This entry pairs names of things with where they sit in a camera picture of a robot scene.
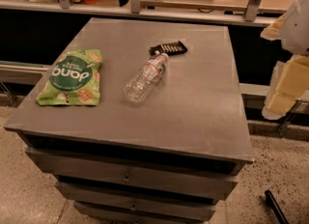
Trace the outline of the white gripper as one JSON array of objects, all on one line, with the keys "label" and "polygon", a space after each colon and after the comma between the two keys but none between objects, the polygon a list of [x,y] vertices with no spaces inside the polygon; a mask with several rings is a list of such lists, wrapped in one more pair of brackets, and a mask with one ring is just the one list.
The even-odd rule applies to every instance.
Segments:
[{"label": "white gripper", "polygon": [[273,69],[262,115],[268,120],[284,117],[309,89],[309,0],[295,0],[286,14],[266,27],[261,37],[275,41],[293,54],[286,63]]}]

